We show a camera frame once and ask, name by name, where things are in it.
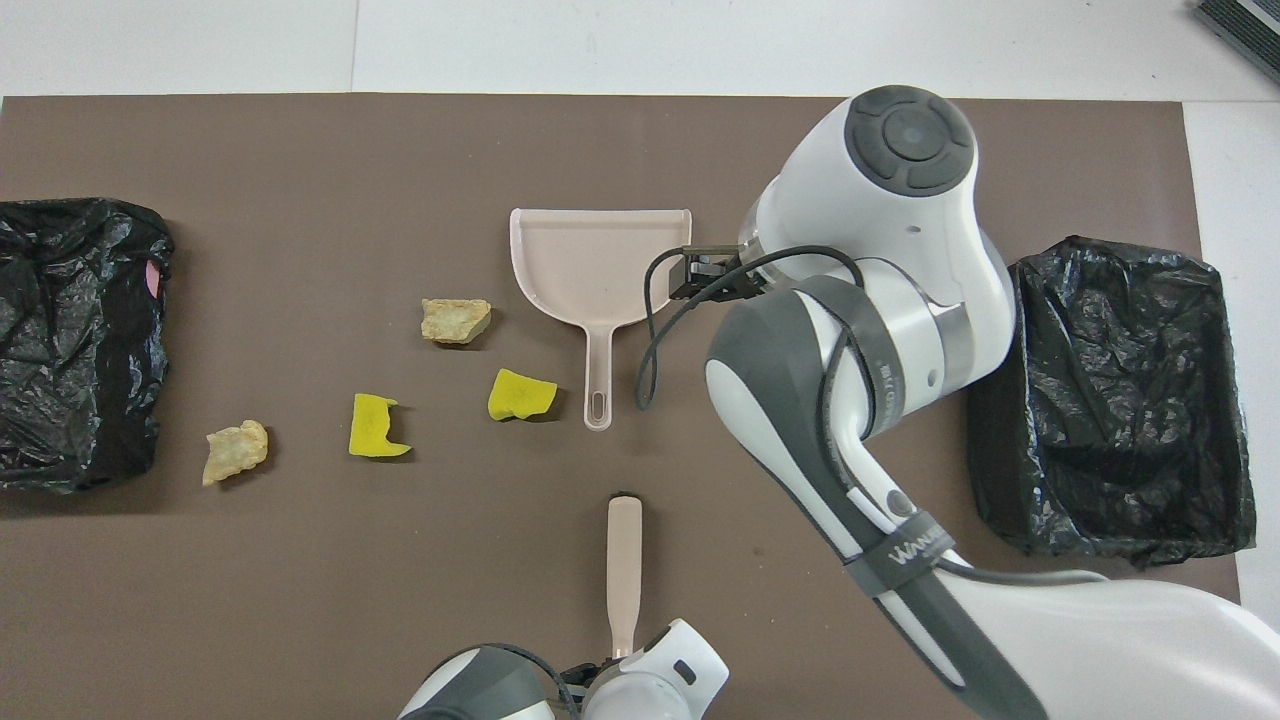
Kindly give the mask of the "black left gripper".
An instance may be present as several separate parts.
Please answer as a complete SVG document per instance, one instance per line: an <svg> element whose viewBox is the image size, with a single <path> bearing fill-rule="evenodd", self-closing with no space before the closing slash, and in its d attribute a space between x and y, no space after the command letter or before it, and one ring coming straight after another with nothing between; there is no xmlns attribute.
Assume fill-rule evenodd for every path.
<svg viewBox="0 0 1280 720"><path fill-rule="evenodd" d="M588 692L596 684L599 676L616 665L616 659L603 659L599 662L585 662L561 670L556 675L557 708L562 714L582 712Z"/></svg>

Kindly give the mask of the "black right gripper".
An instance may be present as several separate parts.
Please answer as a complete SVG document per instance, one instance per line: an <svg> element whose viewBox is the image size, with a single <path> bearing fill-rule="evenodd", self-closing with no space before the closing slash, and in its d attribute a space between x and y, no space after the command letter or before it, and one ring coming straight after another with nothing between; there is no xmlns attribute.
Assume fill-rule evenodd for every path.
<svg viewBox="0 0 1280 720"><path fill-rule="evenodd" d="M754 299L769 288L769 279L762 268L769 261L755 258L744 261L737 246L687 246L687 261L698 268L717 266L718 275L669 274L669 299L687 301L709 286L714 286L713 299Z"/></svg>

